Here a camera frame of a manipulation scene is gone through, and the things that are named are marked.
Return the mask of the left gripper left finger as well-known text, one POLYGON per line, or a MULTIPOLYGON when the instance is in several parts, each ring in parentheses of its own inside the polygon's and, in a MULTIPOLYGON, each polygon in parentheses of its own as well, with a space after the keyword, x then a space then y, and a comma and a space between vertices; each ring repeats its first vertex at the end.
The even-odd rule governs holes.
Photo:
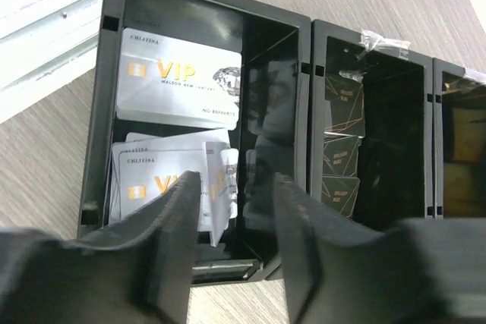
POLYGON ((183 323, 200 175, 187 171, 120 222, 77 240, 1 232, 3 323, 183 323))

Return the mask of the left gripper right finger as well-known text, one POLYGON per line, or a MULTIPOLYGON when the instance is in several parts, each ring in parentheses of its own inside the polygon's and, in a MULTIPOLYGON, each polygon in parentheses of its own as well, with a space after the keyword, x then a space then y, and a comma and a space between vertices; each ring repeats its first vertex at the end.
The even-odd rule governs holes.
POLYGON ((484 219, 353 222, 277 174, 279 253, 292 323, 483 323, 484 219))

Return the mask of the silver VIP card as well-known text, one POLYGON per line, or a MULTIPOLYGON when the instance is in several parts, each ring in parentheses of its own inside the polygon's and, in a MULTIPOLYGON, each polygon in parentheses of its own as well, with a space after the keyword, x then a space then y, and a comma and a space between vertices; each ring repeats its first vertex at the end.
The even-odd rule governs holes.
POLYGON ((204 144, 210 199, 210 245, 216 247, 229 226, 238 197, 238 150, 219 141, 204 144))

